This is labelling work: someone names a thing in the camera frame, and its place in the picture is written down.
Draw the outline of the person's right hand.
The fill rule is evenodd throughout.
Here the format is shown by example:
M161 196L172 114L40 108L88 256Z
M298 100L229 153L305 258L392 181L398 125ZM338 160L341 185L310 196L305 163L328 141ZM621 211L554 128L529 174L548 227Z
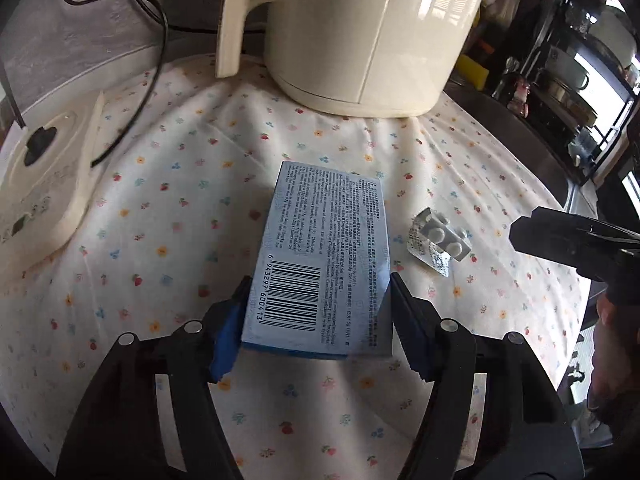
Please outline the person's right hand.
M588 406L601 411L623 393L639 390L639 308L597 302Z

